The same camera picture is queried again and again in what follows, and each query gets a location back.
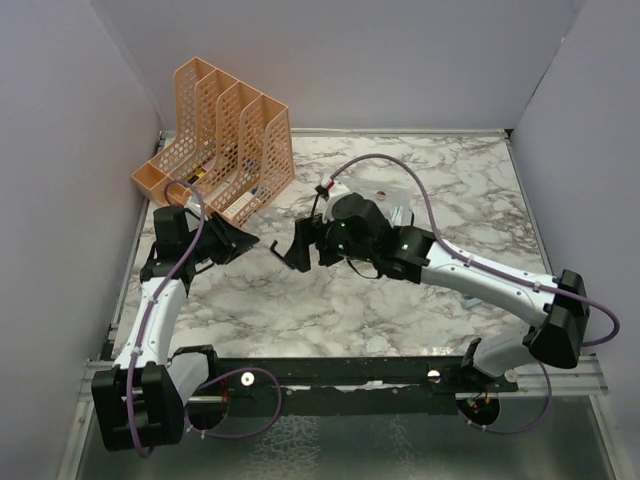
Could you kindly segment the clear plastic medicine box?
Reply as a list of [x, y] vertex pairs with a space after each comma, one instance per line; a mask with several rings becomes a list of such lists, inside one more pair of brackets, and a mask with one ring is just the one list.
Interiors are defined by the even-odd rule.
[[322, 210], [322, 221], [328, 223], [335, 220], [333, 207], [351, 194], [358, 194], [365, 200], [376, 204], [391, 226], [412, 225], [414, 214], [410, 207], [410, 195], [407, 188], [389, 186], [381, 181], [348, 178], [345, 182], [330, 180], [328, 176], [315, 187], [316, 192], [324, 199], [326, 206]]

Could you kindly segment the clear teal sachet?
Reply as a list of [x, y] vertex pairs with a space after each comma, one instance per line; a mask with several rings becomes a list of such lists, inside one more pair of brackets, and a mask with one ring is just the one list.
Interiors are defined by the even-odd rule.
[[412, 212], [404, 205], [397, 205], [391, 211], [390, 223], [392, 226], [409, 225], [411, 223]]

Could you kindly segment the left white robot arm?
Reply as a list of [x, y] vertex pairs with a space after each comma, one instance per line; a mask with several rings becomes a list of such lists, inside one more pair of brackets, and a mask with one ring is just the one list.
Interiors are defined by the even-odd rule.
[[227, 265], [250, 251], [258, 237], [213, 214], [190, 228], [193, 212], [180, 206], [153, 213], [155, 241], [140, 271], [141, 300], [130, 335], [108, 370], [91, 383], [100, 433], [111, 452], [148, 455], [183, 435], [186, 405], [194, 392], [220, 385], [210, 345], [170, 349], [177, 317], [200, 265]]

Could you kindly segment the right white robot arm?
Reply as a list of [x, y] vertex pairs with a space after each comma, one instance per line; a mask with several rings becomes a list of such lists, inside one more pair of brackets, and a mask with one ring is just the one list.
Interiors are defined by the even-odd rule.
[[578, 364], [589, 311], [583, 279], [575, 272], [530, 275], [497, 263], [483, 271], [471, 258], [447, 252], [432, 232], [391, 225], [373, 201], [357, 193], [331, 202], [322, 214], [298, 219], [281, 260], [307, 272], [312, 248], [322, 266], [365, 261], [378, 276], [455, 290], [520, 318], [522, 327], [470, 343], [459, 367], [469, 390], [481, 391], [506, 371], [534, 361], [560, 369]]

